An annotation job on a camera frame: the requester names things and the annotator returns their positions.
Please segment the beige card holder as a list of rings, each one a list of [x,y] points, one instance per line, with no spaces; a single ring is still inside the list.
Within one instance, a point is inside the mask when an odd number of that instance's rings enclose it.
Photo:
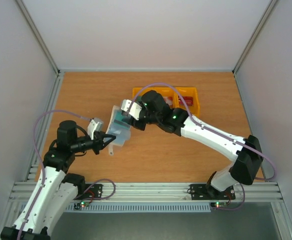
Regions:
[[[109,124],[106,130],[107,134],[116,136],[116,140],[114,140],[110,145],[108,145],[108,154],[110,156],[114,156],[115,151],[123,147],[125,142],[131,138],[131,126],[125,127],[125,126],[114,123],[114,115],[116,112],[119,112],[119,111],[122,112],[119,106],[114,105],[112,107]]]

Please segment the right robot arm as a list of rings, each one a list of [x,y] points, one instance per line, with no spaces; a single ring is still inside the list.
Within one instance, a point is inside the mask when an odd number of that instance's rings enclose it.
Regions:
[[[255,136],[243,138],[206,124],[183,108],[170,107],[154,90],[143,94],[138,102],[123,102],[121,109],[130,117],[128,124],[138,130],[145,130],[146,125],[156,125],[166,133],[206,145],[230,160],[230,165],[215,171],[200,191],[208,199],[220,197],[237,183],[252,185],[256,179],[263,157]]]

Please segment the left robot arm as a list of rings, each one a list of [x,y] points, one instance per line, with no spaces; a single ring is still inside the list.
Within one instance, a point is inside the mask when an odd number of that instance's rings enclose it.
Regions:
[[[36,186],[22,213],[11,227],[4,227],[2,240],[49,240],[65,208],[74,199],[82,199],[89,187],[85,177],[68,170],[78,153],[92,150],[96,155],[116,139],[102,131],[103,122],[94,118],[87,130],[73,120],[59,124],[41,164]]]

